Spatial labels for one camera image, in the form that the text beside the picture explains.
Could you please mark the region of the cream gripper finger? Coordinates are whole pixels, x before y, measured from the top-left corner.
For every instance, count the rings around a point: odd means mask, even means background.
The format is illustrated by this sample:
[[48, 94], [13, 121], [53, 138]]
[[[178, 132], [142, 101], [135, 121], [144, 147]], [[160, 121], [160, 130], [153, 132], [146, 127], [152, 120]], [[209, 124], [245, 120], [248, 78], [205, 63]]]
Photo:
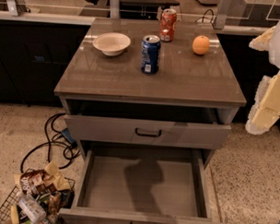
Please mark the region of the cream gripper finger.
[[272, 26], [270, 29], [267, 29], [257, 38], [250, 41], [250, 47], [256, 51], [268, 51], [270, 49], [270, 40], [273, 33], [274, 26]]
[[280, 118], [280, 73], [264, 76], [256, 91], [245, 129], [251, 135], [260, 135]]

